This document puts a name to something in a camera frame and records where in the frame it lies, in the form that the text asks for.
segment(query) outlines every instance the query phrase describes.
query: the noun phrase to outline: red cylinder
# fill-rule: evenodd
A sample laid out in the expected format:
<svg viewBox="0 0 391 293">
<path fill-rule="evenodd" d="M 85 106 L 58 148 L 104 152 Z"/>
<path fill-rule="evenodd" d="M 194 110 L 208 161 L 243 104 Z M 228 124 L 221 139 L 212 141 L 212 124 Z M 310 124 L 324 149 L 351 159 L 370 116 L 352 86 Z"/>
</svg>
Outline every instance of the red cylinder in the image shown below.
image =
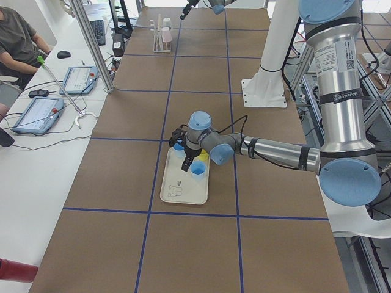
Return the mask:
<svg viewBox="0 0 391 293">
<path fill-rule="evenodd" d="M 37 272 L 38 267 L 36 266 L 0 258 L 0 279 L 31 283 Z"/>
</svg>

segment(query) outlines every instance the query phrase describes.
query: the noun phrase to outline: computer mouse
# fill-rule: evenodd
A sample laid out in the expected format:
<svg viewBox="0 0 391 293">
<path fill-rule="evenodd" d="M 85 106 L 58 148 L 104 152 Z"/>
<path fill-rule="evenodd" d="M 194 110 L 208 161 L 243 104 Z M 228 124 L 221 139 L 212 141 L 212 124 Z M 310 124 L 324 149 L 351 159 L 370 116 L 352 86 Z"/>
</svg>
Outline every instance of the computer mouse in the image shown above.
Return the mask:
<svg viewBox="0 0 391 293">
<path fill-rule="evenodd" d="M 71 57 L 71 53 L 69 53 L 68 51 L 59 51 L 57 53 L 58 59 L 64 59 L 64 58 L 69 58 L 69 57 Z"/>
</svg>

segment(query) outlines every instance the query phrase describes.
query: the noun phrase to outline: white table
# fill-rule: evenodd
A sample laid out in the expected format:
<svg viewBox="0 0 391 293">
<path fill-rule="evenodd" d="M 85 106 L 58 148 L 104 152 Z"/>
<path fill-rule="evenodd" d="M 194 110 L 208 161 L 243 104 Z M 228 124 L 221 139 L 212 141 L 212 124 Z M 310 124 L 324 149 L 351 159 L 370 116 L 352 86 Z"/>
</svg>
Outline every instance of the white table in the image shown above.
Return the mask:
<svg viewBox="0 0 391 293">
<path fill-rule="evenodd" d="M 70 66 L 80 66 L 82 61 L 86 65 L 94 64 L 76 20 L 68 31 L 69 34 L 58 41 L 46 60 L 51 71 L 60 80 Z M 112 52 L 111 46 L 112 40 L 108 31 L 106 45 L 100 47 L 104 59 Z M 70 51 L 71 57 L 58 59 L 56 55 L 61 50 Z M 52 79 L 48 72 L 40 68 L 28 87 L 50 80 Z M 59 90 L 55 83 L 40 87 Z M 27 95 L 29 91 L 17 99 L 9 113 L 25 110 L 31 101 Z M 91 93 L 83 95 L 87 104 L 86 110 L 99 115 L 106 95 L 103 81 L 98 79 Z M 81 98 L 76 103 L 80 108 L 84 107 Z M 68 130 L 75 117 L 75 109 L 72 106 L 67 107 L 51 131 Z M 14 116 L 8 119 L 11 126 L 17 118 Z M 74 126 L 70 132 L 41 137 L 16 135 L 9 130 L 7 132 L 15 139 L 15 145 L 38 148 L 60 140 L 89 136 L 97 119 L 88 115 L 79 122 L 81 129 Z M 8 127 L 5 121 L 2 121 L 0 126 Z M 88 142 L 89 138 L 78 139 L 36 151 L 0 146 L 0 258 L 40 265 Z M 0 292 L 26 293 L 30 286 L 31 284 L 0 280 Z"/>
</svg>

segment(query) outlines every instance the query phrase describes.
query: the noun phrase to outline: black keyboard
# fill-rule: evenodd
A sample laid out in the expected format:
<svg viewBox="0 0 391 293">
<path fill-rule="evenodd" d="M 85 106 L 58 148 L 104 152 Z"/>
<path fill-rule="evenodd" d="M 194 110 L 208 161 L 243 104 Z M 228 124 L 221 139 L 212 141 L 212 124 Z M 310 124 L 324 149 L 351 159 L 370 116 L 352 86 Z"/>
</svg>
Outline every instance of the black keyboard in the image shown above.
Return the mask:
<svg viewBox="0 0 391 293">
<path fill-rule="evenodd" d="M 92 20 L 90 21 L 95 38 L 98 41 L 99 46 L 106 44 L 106 34 L 104 33 L 104 22 L 103 20 Z"/>
</svg>

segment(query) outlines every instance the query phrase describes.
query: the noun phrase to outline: gray shirt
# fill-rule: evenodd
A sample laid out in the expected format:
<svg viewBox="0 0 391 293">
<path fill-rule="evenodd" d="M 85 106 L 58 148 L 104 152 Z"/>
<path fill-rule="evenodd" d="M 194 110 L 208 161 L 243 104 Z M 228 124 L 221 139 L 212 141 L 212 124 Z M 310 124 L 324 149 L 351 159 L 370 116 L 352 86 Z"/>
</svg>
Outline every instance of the gray shirt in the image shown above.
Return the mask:
<svg viewBox="0 0 391 293">
<path fill-rule="evenodd" d="M 4 14 L 0 20 L 0 54 L 8 52 L 17 61 L 39 67 L 40 53 L 31 40 L 37 31 L 14 9 L 0 7 L 0 10 Z"/>
</svg>

